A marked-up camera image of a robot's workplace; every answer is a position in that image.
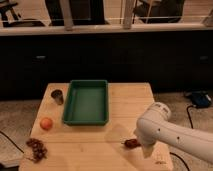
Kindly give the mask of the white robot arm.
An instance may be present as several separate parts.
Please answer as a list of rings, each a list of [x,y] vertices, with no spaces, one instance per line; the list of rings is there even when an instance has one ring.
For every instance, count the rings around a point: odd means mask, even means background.
[[[171,110],[161,102],[154,102],[139,116],[134,134],[142,147],[151,148],[160,141],[213,164],[213,133],[173,124],[170,117]]]

